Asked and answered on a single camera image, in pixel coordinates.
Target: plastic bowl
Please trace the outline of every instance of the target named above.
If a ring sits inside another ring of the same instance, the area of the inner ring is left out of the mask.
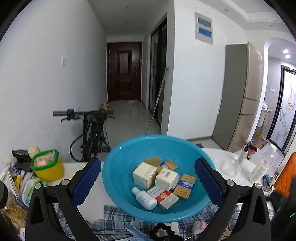
[[[172,160],[178,165],[176,172],[196,177],[194,162],[203,157],[215,169],[208,155],[197,145],[165,135],[142,136],[125,141],[116,146],[107,156],[103,166],[103,182],[113,202],[129,215],[147,222],[170,223],[192,217],[201,211],[210,199],[199,179],[187,200],[179,200],[168,211],[158,205],[148,211],[141,206],[131,189],[138,187],[133,182],[133,171],[149,157],[159,157],[162,161]]]

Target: black scrunchie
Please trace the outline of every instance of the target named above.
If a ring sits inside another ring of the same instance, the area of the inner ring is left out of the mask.
[[[156,233],[159,231],[160,228],[165,230],[168,235],[158,237]],[[153,230],[149,231],[149,236],[155,241],[183,241],[183,238],[181,236],[176,235],[175,231],[173,231],[170,226],[164,225],[164,223],[158,223]]]

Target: metal screw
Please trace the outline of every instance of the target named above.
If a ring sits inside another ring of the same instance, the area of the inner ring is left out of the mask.
[[[226,183],[229,186],[233,186],[234,185],[234,181],[233,180],[227,180]]]
[[[64,179],[63,181],[62,181],[62,185],[63,186],[67,186],[69,184],[69,180],[68,179]]]
[[[260,183],[255,183],[255,187],[260,189],[261,188],[261,184]]]
[[[36,188],[36,189],[41,188],[41,184],[40,184],[40,183],[37,183],[37,184],[35,185],[35,188]]]

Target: refrigerator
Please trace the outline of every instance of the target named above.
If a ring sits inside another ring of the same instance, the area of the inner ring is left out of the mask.
[[[236,152],[247,141],[257,112],[263,78],[263,60],[250,43],[226,46],[221,103],[213,140]]]

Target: blue gripper pad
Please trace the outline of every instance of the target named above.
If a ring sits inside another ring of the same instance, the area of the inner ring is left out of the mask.
[[[199,158],[195,160],[194,170],[212,203],[220,207],[224,202],[222,190]]]
[[[96,158],[73,190],[72,203],[75,207],[84,203],[100,172],[101,161]]]

